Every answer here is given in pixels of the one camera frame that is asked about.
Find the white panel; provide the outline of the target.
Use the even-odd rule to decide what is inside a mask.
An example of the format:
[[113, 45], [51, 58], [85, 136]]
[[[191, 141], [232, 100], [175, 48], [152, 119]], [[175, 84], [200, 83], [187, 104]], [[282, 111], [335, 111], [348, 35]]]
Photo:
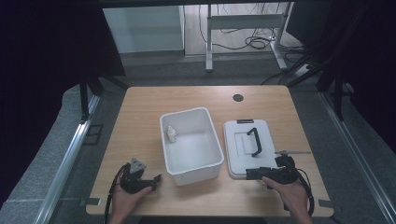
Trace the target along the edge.
[[183, 8], [105, 8], [107, 24], [119, 53], [184, 49]]

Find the white lid with black handle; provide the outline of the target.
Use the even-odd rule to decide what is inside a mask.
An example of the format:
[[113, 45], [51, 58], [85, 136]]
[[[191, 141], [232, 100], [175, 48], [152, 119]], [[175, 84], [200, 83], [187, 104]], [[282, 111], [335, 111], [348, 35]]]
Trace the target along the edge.
[[246, 179], [246, 169], [277, 167], [275, 145], [265, 120], [230, 120], [223, 131], [231, 178]]

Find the person's left hand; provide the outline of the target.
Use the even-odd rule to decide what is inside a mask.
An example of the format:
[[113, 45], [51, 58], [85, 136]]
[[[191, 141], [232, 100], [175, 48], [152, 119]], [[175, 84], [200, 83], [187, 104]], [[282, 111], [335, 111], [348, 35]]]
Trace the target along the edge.
[[135, 194], [130, 194], [120, 186], [116, 186], [112, 199], [111, 217], [126, 217], [127, 219], [127, 217], [134, 211], [138, 202], [146, 197], [150, 192], [151, 187], [146, 187]]

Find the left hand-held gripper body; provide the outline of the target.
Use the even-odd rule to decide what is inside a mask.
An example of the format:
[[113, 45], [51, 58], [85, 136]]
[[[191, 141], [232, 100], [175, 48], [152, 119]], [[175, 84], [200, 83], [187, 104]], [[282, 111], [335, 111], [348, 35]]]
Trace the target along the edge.
[[155, 184], [154, 179], [143, 180], [142, 175], [145, 172], [146, 165], [136, 158], [125, 165], [120, 177], [120, 186], [126, 192], [135, 194], [141, 189], [151, 187]]

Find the white metal desk frame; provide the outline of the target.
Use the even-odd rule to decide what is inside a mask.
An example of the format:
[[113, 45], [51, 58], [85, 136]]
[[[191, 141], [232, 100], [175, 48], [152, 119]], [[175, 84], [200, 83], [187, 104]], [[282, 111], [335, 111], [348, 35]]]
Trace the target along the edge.
[[281, 71], [287, 71], [288, 67], [280, 52], [279, 44], [283, 35], [287, 18], [289, 17], [291, 2], [286, 4], [285, 9], [280, 14], [261, 15], [224, 15], [213, 16], [211, 6], [207, 6], [206, 17], [206, 47], [205, 47], [205, 70], [213, 71], [213, 44], [212, 32], [220, 29], [276, 29], [276, 35], [270, 39], [270, 47], [276, 58]]

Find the small white bottle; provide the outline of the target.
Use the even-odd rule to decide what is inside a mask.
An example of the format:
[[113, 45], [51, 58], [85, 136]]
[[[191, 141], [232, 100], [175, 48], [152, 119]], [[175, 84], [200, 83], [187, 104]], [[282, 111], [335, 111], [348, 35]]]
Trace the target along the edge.
[[175, 143], [177, 141], [177, 132], [172, 126], [167, 127], [166, 133], [171, 143]]

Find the person's right hand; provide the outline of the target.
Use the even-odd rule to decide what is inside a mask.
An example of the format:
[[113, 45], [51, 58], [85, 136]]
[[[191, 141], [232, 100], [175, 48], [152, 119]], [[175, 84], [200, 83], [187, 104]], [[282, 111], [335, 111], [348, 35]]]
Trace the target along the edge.
[[268, 177], [263, 177], [262, 182], [265, 183], [268, 187], [277, 191], [282, 202], [289, 208], [290, 215], [293, 219], [294, 216], [297, 214], [308, 214], [307, 194], [305, 192], [303, 184], [299, 180], [291, 184], [282, 185]]

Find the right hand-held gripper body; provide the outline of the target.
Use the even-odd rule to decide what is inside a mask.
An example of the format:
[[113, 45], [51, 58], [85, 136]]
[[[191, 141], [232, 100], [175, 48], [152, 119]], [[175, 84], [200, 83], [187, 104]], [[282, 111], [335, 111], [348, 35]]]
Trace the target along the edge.
[[310, 184], [306, 172], [296, 167], [291, 152], [287, 150], [277, 152], [276, 168], [265, 168], [265, 176], [282, 185], [291, 184], [296, 180], [306, 185]]

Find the white plastic bin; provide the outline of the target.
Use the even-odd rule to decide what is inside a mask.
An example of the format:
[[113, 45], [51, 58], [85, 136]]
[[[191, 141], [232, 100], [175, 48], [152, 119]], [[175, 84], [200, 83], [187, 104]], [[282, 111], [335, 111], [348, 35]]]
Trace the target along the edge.
[[[171, 143], [167, 127], [177, 132]], [[160, 117], [163, 156], [167, 173], [177, 186], [217, 178], [224, 163], [223, 150], [209, 111], [197, 107]]]

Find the black curtain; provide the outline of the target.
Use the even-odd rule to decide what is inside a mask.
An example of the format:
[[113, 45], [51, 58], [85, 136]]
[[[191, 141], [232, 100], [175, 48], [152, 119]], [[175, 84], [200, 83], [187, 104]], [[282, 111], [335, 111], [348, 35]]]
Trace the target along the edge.
[[295, 0], [287, 32], [324, 65], [317, 88], [352, 104], [396, 153], [396, 0]]
[[0, 206], [40, 149], [64, 93], [119, 75], [100, 0], [0, 0]]

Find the aluminium floor rail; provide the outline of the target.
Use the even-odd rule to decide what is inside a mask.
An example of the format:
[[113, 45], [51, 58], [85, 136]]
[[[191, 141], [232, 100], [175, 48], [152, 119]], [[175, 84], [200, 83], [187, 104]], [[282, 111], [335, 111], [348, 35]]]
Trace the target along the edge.
[[367, 160], [363, 157], [361, 149], [353, 138], [349, 129], [343, 121], [333, 111], [333, 102], [327, 92], [320, 92], [318, 94], [322, 103], [325, 105], [326, 110], [341, 138], [343, 139], [347, 151], [355, 162], [358, 170], [360, 171], [368, 189], [371, 191], [381, 213], [388, 224], [396, 224], [396, 206], [386, 193], [383, 185], [379, 182], [372, 168]]
[[54, 212], [57, 202], [59, 201], [67, 179], [72, 171], [78, 153], [82, 146], [83, 140], [91, 126], [93, 114], [100, 102], [100, 96], [93, 96], [88, 104], [88, 117], [82, 121], [64, 154], [64, 158], [59, 169], [54, 176], [46, 197], [41, 204], [33, 224], [49, 224], [50, 218]]

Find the black square floor plate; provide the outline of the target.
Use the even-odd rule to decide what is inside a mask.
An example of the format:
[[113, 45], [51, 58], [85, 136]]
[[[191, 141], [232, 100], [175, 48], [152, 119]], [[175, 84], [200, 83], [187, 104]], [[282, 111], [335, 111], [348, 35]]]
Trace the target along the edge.
[[103, 125], [92, 125], [84, 138], [83, 146], [96, 146], [102, 135]]

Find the black metal stand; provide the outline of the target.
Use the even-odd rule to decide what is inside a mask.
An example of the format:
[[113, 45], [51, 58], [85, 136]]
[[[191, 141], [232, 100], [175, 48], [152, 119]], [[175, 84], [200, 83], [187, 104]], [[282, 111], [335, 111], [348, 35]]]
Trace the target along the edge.
[[314, 66], [312, 69], [308, 70], [305, 74], [301, 75], [300, 77], [297, 77], [293, 81], [286, 84], [287, 87], [293, 87], [303, 82], [304, 80], [312, 77], [313, 75], [322, 72], [322, 75], [320, 76], [316, 84], [317, 90], [326, 91], [327, 89], [330, 88], [332, 83], [334, 84], [332, 110], [335, 113], [336, 117], [339, 118], [341, 121], [344, 120], [342, 114], [344, 79], [343, 79], [343, 74], [340, 70], [342, 53], [343, 51], [341, 49], [336, 49], [333, 52], [333, 54], [323, 63]]
[[94, 96], [100, 96], [104, 92], [104, 87], [100, 81], [103, 78], [112, 84], [127, 90], [129, 85], [122, 82], [121, 80], [100, 73], [92, 73], [89, 75], [82, 75], [79, 82], [79, 92], [80, 92], [80, 107], [81, 107], [81, 123], [84, 124], [91, 112], [89, 111], [89, 102], [88, 102], [88, 90], [91, 90]]

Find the white power strip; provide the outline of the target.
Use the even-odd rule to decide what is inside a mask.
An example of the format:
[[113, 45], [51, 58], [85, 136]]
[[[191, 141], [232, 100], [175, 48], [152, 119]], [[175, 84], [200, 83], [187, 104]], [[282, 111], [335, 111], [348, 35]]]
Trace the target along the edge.
[[294, 75], [296, 77], [300, 77], [302, 75], [304, 75], [305, 73], [307, 73], [310, 69], [312, 68], [312, 66], [308, 63], [302, 65], [295, 73]]

